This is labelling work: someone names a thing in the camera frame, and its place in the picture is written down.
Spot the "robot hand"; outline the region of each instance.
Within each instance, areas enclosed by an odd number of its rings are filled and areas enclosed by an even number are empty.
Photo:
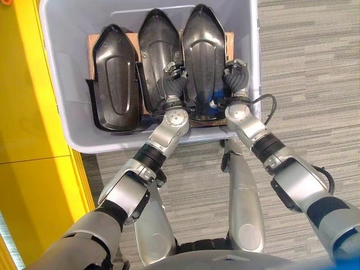
[[[231,90],[232,96],[249,95],[249,71],[247,64],[240,59],[235,59],[227,64],[223,80]]]

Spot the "black molded plastic piece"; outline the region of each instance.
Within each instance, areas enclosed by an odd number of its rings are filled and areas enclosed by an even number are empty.
[[[224,118],[218,101],[224,97],[225,32],[210,7],[198,4],[192,9],[182,34],[182,49],[189,73],[185,98],[195,100],[196,105],[190,118]]]
[[[155,8],[146,15],[138,39],[147,84],[144,103],[154,113],[162,109],[160,101],[166,98],[164,68],[170,62],[182,62],[179,32],[166,13]]]
[[[131,131],[141,120],[142,99],[136,73],[138,60],[117,25],[105,27],[92,52],[94,80],[89,85],[95,125],[105,131]]]

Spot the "yellow panel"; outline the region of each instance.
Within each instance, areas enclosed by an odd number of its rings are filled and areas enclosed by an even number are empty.
[[[0,5],[0,163],[69,155],[36,2]]]
[[[17,270],[9,251],[6,248],[4,239],[0,235],[0,269],[1,270]]]
[[[0,165],[0,209],[25,265],[93,208],[74,166],[71,156]]]

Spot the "black band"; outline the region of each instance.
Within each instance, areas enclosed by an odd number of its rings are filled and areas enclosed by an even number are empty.
[[[336,197],[324,197],[309,206],[307,215],[319,229],[321,220],[328,215],[328,213],[338,209],[350,209],[350,207]]]
[[[157,173],[161,166],[163,166],[167,157],[154,146],[146,143],[135,154],[134,159],[140,161],[154,173]]]
[[[272,133],[266,134],[256,141],[251,148],[254,155],[264,163],[272,154],[285,147],[285,145]]]
[[[176,101],[172,101],[172,102],[167,102],[164,105],[164,110],[170,109],[175,107],[176,109],[179,107],[185,107],[185,103],[182,100],[176,100]]]
[[[119,223],[120,229],[121,231],[123,231],[123,225],[128,218],[128,214],[116,203],[105,200],[98,208],[94,210],[94,212],[102,212],[108,214]]]
[[[139,202],[139,204],[137,205],[137,207],[135,208],[134,212],[131,214],[131,220],[135,221],[136,219],[138,219],[141,215],[141,213],[143,212],[146,204],[148,203],[150,199],[150,192],[149,190],[147,190],[144,194],[144,196],[142,197],[141,201]]]

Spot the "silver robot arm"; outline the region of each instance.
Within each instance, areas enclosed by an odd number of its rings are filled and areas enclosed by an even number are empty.
[[[168,97],[164,120],[105,186],[98,207],[81,217],[26,269],[112,269],[123,225],[140,217],[150,198],[147,186],[153,181],[158,186],[164,184],[161,167],[189,129],[188,114],[179,99],[187,73],[184,71],[178,78],[180,73],[175,63],[166,67],[164,86]]]
[[[320,242],[334,259],[360,255],[360,210],[330,194],[319,172],[285,146],[249,110],[246,65],[236,60],[224,81],[232,91],[225,110],[228,127],[273,176],[271,186],[287,208],[304,213]]]

